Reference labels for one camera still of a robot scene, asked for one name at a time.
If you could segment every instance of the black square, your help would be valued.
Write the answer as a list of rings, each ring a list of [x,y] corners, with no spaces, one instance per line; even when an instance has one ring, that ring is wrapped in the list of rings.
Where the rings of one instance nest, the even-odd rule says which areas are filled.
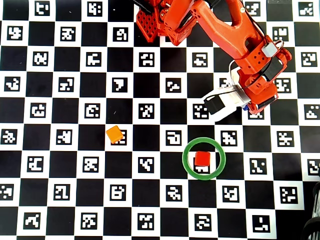
[[[186,99],[161,99],[160,100],[161,124],[187,124]]]
[[[135,47],[160,47],[160,38],[155,37],[153,42],[147,42],[137,24],[134,25],[134,46]]]
[[[188,237],[188,209],[161,208],[160,235],[163,237]]]
[[[0,97],[0,123],[23,123],[24,106],[24,98]]]
[[[55,44],[54,22],[29,22],[29,46],[53,46]]]
[[[46,217],[46,235],[69,236],[74,234],[75,208],[48,207]]]
[[[318,91],[317,84],[320,79],[320,73],[297,73],[297,90],[299,99],[318,99],[320,98],[320,91]]]
[[[108,23],[106,22],[83,22],[82,23],[82,46],[106,47]]]
[[[8,26],[6,39],[8,41],[22,41],[23,40],[24,27],[23,26]]]
[[[273,178],[277,181],[302,181],[301,156],[298,153],[273,153]]]
[[[213,71],[215,73],[228,73],[233,58],[220,47],[213,48]]]
[[[133,100],[130,98],[107,98],[106,123],[132,124]]]
[[[181,164],[181,152],[160,153],[160,178],[161,179],[187,179],[187,172]]]
[[[55,72],[80,71],[80,47],[55,47],[54,49]]]
[[[186,46],[187,47],[212,47],[213,42],[208,37],[206,32],[197,23],[193,28],[191,34],[186,39]]]
[[[189,208],[216,208],[216,181],[188,181]]]
[[[82,72],[80,77],[80,97],[105,98],[106,77],[104,72]]]
[[[18,207],[0,207],[0,235],[16,235]]]
[[[188,142],[199,137],[215,139],[215,126],[213,125],[188,125]],[[207,143],[199,143],[192,147],[192,151],[214,152],[215,147]]]
[[[159,125],[133,125],[133,151],[159,151],[159,150],[160,150],[160,126]]]
[[[105,207],[104,236],[131,236],[131,207]]]
[[[106,151],[105,152],[105,177],[106,178],[131,178],[132,177],[132,152]]]
[[[78,150],[104,151],[105,125],[79,125]]]
[[[50,152],[50,178],[75,178],[77,175],[76,151]]]
[[[320,153],[319,126],[300,126],[300,141],[302,153]]]
[[[185,47],[160,48],[160,72],[186,72],[187,49]]]
[[[243,149],[245,152],[270,153],[270,126],[243,126]]]
[[[274,184],[272,181],[245,181],[247,209],[274,209]]]
[[[134,98],[159,98],[160,74],[159,73],[134,73],[133,75]]]
[[[292,3],[267,3],[266,4],[267,21],[293,21]]]
[[[29,20],[28,0],[3,0],[3,20]]]
[[[76,206],[103,206],[104,180],[77,179]]]
[[[108,72],[133,72],[134,49],[132,47],[108,47]]]
[[[217,215],[219,238],[247,237],[245,209],[218,209]]]
[[[148,68],[155,66],[154,52],[139,52],[139,67]]]
[[[28,72],[26,75],[26,97],[51,97],[52,72]]]
[[[187,97],[202,98],[214,89],[214,75],[212,73],[188,73]]]
[[[133,22],[134,3],[117,0],[108,1],[108,22]]]
[[[25,71],[27,68],[27,47],[2,46],[0,59],[1,71]]]
[[[47,206],[48,179],[22,178],[19,206]]]
[[[81,0],[55,0],[56,21],[81,21]]]
[[[159,207],[160,206],[160,180],[133,179],[132,180],[132,206]]]
[[[78,98],[54,98],[52,100],[52,123],[77,124],[78,106]]]
[[[25,124],[23,150],[49,150],[50,124]]]
[[[21,151],[0,151],[0,159],[0,178],[20,177]]]

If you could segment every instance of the checkerboard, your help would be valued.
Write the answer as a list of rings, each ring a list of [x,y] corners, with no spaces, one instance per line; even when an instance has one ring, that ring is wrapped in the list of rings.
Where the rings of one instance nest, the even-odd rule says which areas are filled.
[[[201,97],[232,59],[198,24],[175,47],[146,42],[130,1],[1,0],[0,240],[298,239],[319,180],[319,1],[244,2],[293,60],[279,100],[213,122]],[[196,137],[226,151],[215,179],[183,168]],[[191,151],[197,173],[219,164]]]

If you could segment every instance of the black object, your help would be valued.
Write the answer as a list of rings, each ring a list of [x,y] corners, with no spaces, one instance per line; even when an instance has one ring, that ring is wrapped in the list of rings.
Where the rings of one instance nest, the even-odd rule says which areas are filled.
[[[222,102],[219,96],[215,96],[210,100],[206,98],[204,100],[204,105],[208,108],[208,111],[211,115],[215,114],[216,112],[220,111],[225,107],[224,103]]]

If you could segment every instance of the white square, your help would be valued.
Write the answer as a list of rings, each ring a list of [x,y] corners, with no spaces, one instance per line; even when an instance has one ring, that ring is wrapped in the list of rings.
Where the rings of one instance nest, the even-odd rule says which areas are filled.
[[[50,151],[22,151],[20,175],[22,179],[47,179],[49,170]]]
[[[75,207],[77,194],[76,178],[49,178],[48,207]]]
[[[18,207],[20,200],[20,178],[0,178],[1,207]]]
[[[79,134],[78,124],[65,124],[65,123],[51,124],[50,151],[77,151],[78,150],[78,134]]]
[[[320,46],[296,46],[295,51],[295,71],[297,73],[319,73],[320,72]]]
[[[271,125],[271,150],[273,153],[301,153],[300,145],[300,129],[299,126]],[[281,138],[281,144],[290,144],[290,136],[286,137],[282,132],[293,132],[294,146],[280,145],[278,146],[278,137]]]
[[[160,152],[183,152],[187,143],[187,125],[160,125]]]
[[[105,124],[107,101],[104,97],[79,98],[79,124]]]
[[[28,72],[53,72],[54,67],[54,46],[28,46],[26,59]]]
[[[88,5],[88,2],[92,2],[91,0],[82,0],[81,1],[81,15],[82,22],[99,22],[106,23],[108,22],[108,1],[100,0],[95,1],[95,3],[101,3],[102,9],[98,5]]]
[[[80,72],[54,71],[52,83],[53,98],[79,98]]]
[[[97,229],[81,229],[83,222],[82,218],[92,218],[92,214],[96,215],[96,219],[88,220],[85,223],[85,228],[88,225]],[[74,235],[75,236],[102,236],[104,234],[104,207],[103,206],[76,206],[74,217]]]
[[[188,125],[213,125],[210,113],[200,98],[187,98],[186,119]]]
[[[2,21],[2,46],[28,46],[28,37],[29,21]]]
[[[271,152],[243,153],[244,180],[273,181],[273,158]]]
[[[106,96],[109,99],[132,99],[134,97],[134,73],[108,72]]]
[[[27,218],[27,225],[24,221],[25,213],[34,213],[34,218]],[[24,229],[24,226],[35,226],[39,229]],[[47,228],[47,207],[46,206],[19,206],[17,218],[17,236],[45,236]]]
[[[160,152],[133,151],[132,179],[160,179]]]
[[[24,99],[25,124],[51,124],[51,97],[26,97]]]
[[[161,208],[188,208],[189,207],[188,180],[187,179],[160,179],[160,207]]]
[[[76,158],[76,177],[78,179],[105,178],[105,151],[78,151]]]
[[[218,209],[246,209],[244,180],[217,179],[215,183],[216,207]]]
[[[133,48],[133,72],[134,73],[159,73],[160,72],[160,47],[134,47]]]
[[[186,72],[160,72],[160,98],[186,99],[187,73]]]
[[[189,220],[188,221],[189,237],[191,238],[217,238],[218,237],[218,213],[216,208],[190,207],[188,209],[188,220]],[[211,230],[201,231],[201,229],[204,229],[208,224],[210,225]]]
[[[107,71],[107,59],[108,59],[107,47],[83,46],[81,47],[81,50],[80,50],[80,72],[105,73]]]
[[[54,22],[56,20],[56,1],[45,0],[48,4],[37,4],[38,0],[29,1],[29,21]]]
[[[266,106],[262,112],[258,114],[250,114],[249,111],[245,111],[242,109],[242,125],[243,126],[270,126],[271,118],[270,118],[270,105]]]
[[[113,124],[106,124],[105,130],[114,127]],[[108,135],[105,135],[105,150],[108,152],[132,152],[133,150],[133,125],[132,124],[118,124],[121,131],[126,132],[126,136],[115,144],[111,144]]]
[[[216,162],[216,152],[209,152],[210,153],[210,166],[195,166],[195,158],[196,152],[190,151],[188,153],[188,162],[189,166],[192,170],[194,170],[198,174],[208,175],[209,173],[212,174],[217,169],[217,162]],[[189,180],[196,180],[193,176],[188,174],[187,177]]]
[[[250,239],[277,239],[276,210],[274,209],[246,209],[246,236]],[[260,226],[253,226],[253,216],[268,216],[269,225],[263,224],[259,219]]]
[[[166,41],[165,36],[160,36],[160,47],[161,48],[186,48],[187,38],[185,38],[178,46],[172,44],[171,41]]]
[[[214,48],[213,47],[187,47],[186,48],[186,71],[188,73],[213,73],[214,72]]]
[[[282,72],[274,80],[279,99],[297,99],[297,74],[295,72]]]
[[[160,98],[134,98],[132,115],[135,125],[159,125]]]
[[[81,47],[82,23],[80,21],[56,21],[55,47]]]
[[[0,123],[0,151],[21,151],[24,141],[24,124],[23,123]]]
[[[298,98],[300,126],[320,126],[320,114],[318,112],[320,112],[319,98]]]
[[[267,21],[266,34],[274,42],[283,40],[285,48],[296,46],[295,24],[293,21]]]
[[[301,153],[302,180],[318,182],[320,169],[320,153]]]
[[[152,226],[147,223],[148,227],[153,230],[138,230],[138,215],[142,219],[154,221]],[[160,208],[159,207],[132,207],[131,208],[131,236],[132,237],[160,237]]]
[[[293,187],[297,194],[297,203],[289,203],[293,201],[288,199],[285,203],[281,202],[281,198],[285,199],[287,192],[281,191],[282,187]],[[305,210],[304,203],[304,187],[302,181],[273,181],[273,191],[274,191],[274,206],[276,210]]]
[[[104,207],[132,207],[132,179],[104,179]]]
[[[26,96],[26,71],[0,71],[0,96],[24,98]]]
[[[299,9],[299,3],[312,3],[312,6],[307,6],[306,9]],[[318,0],[296,0],[292,1],[292,12],[294,22],[320,22],[319,16],[319,1]]]
[[[108,22],[107,30],[108,47],[133,48],[135,31],[134,22],[110,21]]]
[[[230,131],[232,135],[229,135],[229,140],[225,135],[222,139],[221,131]],[[214,139],[222,146],[226,153],[243,153],[244,152],[244,134],[242,125],[215,125],[214,126]]]

